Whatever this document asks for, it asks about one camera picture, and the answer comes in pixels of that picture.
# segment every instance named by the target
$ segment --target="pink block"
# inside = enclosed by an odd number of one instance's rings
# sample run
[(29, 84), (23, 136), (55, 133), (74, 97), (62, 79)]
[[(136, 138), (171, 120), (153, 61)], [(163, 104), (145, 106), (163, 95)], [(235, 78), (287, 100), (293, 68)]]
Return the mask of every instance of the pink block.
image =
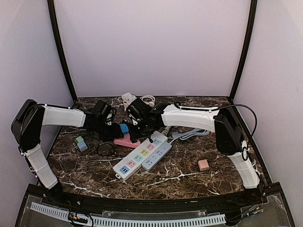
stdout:
[(122, 139), (114, 139), (114, 144), (129, 148), (136, 148), (141, 144), (141, 142), (138, 140), (137, 142), (132, 143), (130, 140), (130, 135), (126, 134)]
[(205, 159), (198, 161), (198, 165), (199, 165), (200, 171), (209, 169), (208, 162)]

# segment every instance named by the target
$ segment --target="marble tabletop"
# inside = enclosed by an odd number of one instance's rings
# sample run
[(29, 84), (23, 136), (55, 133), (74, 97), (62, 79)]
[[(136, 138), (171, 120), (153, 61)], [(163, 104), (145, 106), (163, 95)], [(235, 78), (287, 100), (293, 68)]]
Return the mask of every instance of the marble tabletop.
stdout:
[[(98, 100), (103, 100), (117, 109), (115, 122), (129, 121), (120, 99), (80, 98), (75, 106), (89, 109)], [(156, 97), (156, 103), (181, 102), (187, 106), (221, 106), (228, 103), (225, 97)], [(186, 132), (190, 128), (172, 128)], [(88, 149), (80, 152), (74, 139), (83, 136)], [(228, 194), (244, 190), (239, 173), (231, 160), (219, 153), (215, 145), (214, 133), (208, 136), (193, 137), (173, 143), (169, 153), (150, 171), (140, 168), (128, 180), (115, 177), (113, 166), (125, 157), (131, 148), (114, 145), (99, 146), (98, 141), (83, 128), (62, 127), (48, 162), (58, 176), (64, 191), (83, 195), (100, 196), (116, 199), (185, 199)], [(256, 156), (250, 148), (252, 157)], [(210, 168), (200, 171), (198, 161), (206, 159)], [(260, 172), (262, 168), (257, 160)]]

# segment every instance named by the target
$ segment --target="blue block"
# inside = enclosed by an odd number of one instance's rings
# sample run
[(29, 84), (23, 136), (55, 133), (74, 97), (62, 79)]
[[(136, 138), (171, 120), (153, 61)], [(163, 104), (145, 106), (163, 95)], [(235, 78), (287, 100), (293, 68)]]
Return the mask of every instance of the blue block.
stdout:
[(86, 146), (84, 140), (81, 141), (80, 143), (77, 143), (77, 146), (79, 147), (80, 151), (83, 152), (85, 151), (88, 147)]
[(124, 135), (129, 134), (129, 130), (126, 124), (120, 124), (120, 128)]

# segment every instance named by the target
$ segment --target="white panel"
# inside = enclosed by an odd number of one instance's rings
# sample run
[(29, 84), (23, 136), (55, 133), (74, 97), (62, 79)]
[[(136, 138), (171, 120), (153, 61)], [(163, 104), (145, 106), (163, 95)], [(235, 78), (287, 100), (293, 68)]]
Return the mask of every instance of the white panel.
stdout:
[[(3, 227), (14, 226), (28, 183), (34, 175), (19, 154), (10, 125), (26, 99), (70, 105), (47, 1), (0, 0), (0, 218)], [(58, 127), (43, 129), (47, 153)]]
[[(303, 226), (303, 2), (258, 2), (235, 102), (252, 107), (254, 136), (273, 182), (280, 181), (296, 226)], [(240, 109), (250, 129), (251, 113)]]
[(57, 0), (78, 96), (228, 96), (249, 0)]

